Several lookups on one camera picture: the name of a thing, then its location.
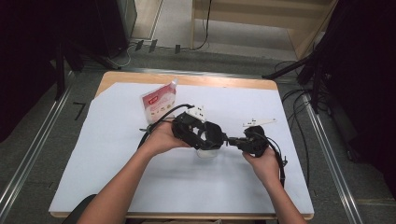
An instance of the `metal rail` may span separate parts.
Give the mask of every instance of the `metal rail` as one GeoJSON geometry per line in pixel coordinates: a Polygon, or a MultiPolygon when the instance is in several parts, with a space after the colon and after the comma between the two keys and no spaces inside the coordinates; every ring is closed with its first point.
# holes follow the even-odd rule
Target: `metal rail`
{"type": "Polygon", "coordinates": [[[30,171],[35,164],[35,161],[38,155],[41,152],[44,143],[47,140],[47,137],[50,134],[50,131],[58,118],[59,114],[64,107],[64,103],[69,96],[70,89],[72,87],[73,81],[75,79],[74,73],[70,72],[68,74],[69,85],[67,89],[64,91],[64,94],[61,98],[54,102],[52,108],[50,109],[46,119],[44,120],[43,124],[41,125],[40,130],[38,131],[35,139],[33,140],[32,144],[29,146],[23,160],[21,161],[20,166],[18,167],[17,171],[15,172],[14,176],[12,176],[11,180],[7,183],[5,189],[3,190],[1,197],[0,197],[0,224],[5,223],[6,217],[11,209],[12,204],[14,204],[15,200],[20,193],[25,180],[27,179],[30,171]]]}
{"type": "MultiPolygon", "coordinates": [[[[308,104],[310,101],[309,95],[305,94],[303,96],[303,100],[308,104]]],[[[338,194],[340,195],[341,202],[343,203],[343,206],[346,210],[349,223],[362,224],[363,220],[361,218],[358,206],[355,203],[355,199],[353,198],[349,186],[347,185],[347,182],[344,178],[343,172],[341,171],[337,159],[335,158],[335,155],[332,151],[332,146],[324,131],[320,116],[315,113],[310,104],[308,104],[306,109],[308,111],[309,118],[312,121],[312,125],[314,126],[315,132],[317,133],[324,157],[329,166],[330,173],[332,174],[332,180],[337,187],[338,194]]]]}

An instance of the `person's left hand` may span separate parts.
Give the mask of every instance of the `person's left hand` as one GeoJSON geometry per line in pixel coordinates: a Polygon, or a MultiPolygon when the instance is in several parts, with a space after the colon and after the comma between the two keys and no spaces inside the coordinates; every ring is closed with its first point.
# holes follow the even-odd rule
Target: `person's left hand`
{"type": "Polygon", "coordinates": [[[172,123],[162,122],[154,129],[146,142],[140,147],[155,156],[175,147],[191,147],[172,133],[172,123]]]}

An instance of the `white plastic clip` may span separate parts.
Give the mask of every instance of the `white plastic clip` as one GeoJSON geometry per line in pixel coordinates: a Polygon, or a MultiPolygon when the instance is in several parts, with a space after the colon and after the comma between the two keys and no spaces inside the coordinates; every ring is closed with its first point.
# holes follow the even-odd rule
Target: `white plastic clip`
{"type": "Polygon", "coordinates": [[[252,127],[252,126],[258,126],[258,125],[263,125],[263,124],[268,124],[268,123],[273,123],[276,122],[276,119],[252,119],[248,123],[244,123],[244,127],[252,127]]]}
{"type": "Polygon", "coordinates": [[[196,119],[200,120],[200,121],[206,121],[206,117],[205,117],[205,111],[204,111],[204,107],[201,106],[195,106],[193,108],[190,108],[188,110],[186,110],[186,113],[192,117],[195,117],[196,119]]]}

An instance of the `person's right hand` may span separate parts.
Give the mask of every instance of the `person's right hand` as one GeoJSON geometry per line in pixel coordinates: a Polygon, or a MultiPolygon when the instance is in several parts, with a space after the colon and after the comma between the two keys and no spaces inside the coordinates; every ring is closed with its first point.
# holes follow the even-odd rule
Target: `person's right hand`
{"type": "Polygon", "coordinates": [[[271,148],[265,149],[261,157],[255,158],[243,152],[242,155],[253,167],[254,173],[267,188],[274,181],[279,182],[279,165],[276,154],[271,148]]]}

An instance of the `plastic bag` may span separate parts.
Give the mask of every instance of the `plastic bag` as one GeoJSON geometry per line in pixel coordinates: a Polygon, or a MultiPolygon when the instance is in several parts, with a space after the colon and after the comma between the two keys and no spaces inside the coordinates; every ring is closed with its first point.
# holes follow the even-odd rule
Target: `plastic bag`
{"type": "Polygon", "coordinates": [[[148,124],[154,123],[174,107],[177,82],[178,80],[175,78],[171,83],[142,95],[148,124]]]}

